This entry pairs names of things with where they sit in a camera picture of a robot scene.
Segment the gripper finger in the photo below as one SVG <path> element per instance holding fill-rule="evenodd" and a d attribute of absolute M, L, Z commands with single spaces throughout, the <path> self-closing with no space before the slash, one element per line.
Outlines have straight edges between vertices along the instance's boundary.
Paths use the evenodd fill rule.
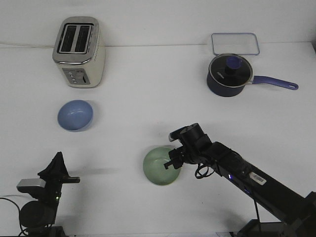
<path fill-rule="evenodd" d="M 174 161 L 170 160 L 163 164 L 165 169 L 169 169 L 170 166 L 174 167 Z"/>
<path fill-rule="evenodd" d="M 173 161 L 173 167 L 175 169 L 181 168 L 183 166 L 183 164 L 184 164 L 184 162 L 182 160 L 180 160 L 180 159 L 173 159 L 172 161 Z"/>

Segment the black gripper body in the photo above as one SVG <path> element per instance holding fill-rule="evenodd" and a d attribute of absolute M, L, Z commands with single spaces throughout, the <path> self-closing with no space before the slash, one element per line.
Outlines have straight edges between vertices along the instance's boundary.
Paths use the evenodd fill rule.
<path fill-rule="evenodd" d="M 48 173 L 47 175 L 43 176 L 43 180 L 46 182 L 45 190 L 50 198 L 61 196 L 63 184 L 77 184 L 80 182 L 79 177 L 70 176 L 68 172 Z"/>
<path fill-rule="evenodd" d="M 203 155 L 202 151 L 209 148 L 212 143 L 198 123 L 188 125 L 180 133 L 178 140 L 182 146 L 168 153 L 170 160 L 180 159 L 188 164 L 207 164 L 206 155 Z"/>

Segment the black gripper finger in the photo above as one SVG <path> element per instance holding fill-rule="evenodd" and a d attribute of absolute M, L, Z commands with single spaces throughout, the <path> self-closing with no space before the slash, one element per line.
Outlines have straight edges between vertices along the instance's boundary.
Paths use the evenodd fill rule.
<path fill-rule="evenodd" d="M 41 179 L 63 179 L 68 177 L 62 152 L 57 152 L 51 163 L 38 173 Z"/>

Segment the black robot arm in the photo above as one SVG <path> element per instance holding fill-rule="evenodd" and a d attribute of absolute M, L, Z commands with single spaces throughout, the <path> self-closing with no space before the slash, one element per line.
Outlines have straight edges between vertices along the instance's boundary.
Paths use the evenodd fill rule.
<path fill-rule="evenodd" d="M 244 160 L 220 142 L 211 142 L 198 123 L 169 134 L 169 141 L 179 140 L 181 147 L 170 151 L 168 169 L 196 164 L 195 177 L 202 179 L 213 172 L 225 177 L 237 188 L 278 218 L 277 222 L 250 220 L 238 237 L 314 237 L 316 235 L 316 194 L 302 197 L 273 177 Z"/>
<path fill-rule="evenodd" d="M 28 237 L 65 237 L 63 227 L 54 225 L 62 186 L 79 182 L 79 177 L 69 175 L 62 152 L 57 152 L 38 178 L 20 180 L 17 190 L 34 199 L 19 211 L 19 222 L 25 227 L 22 232 Z"/>

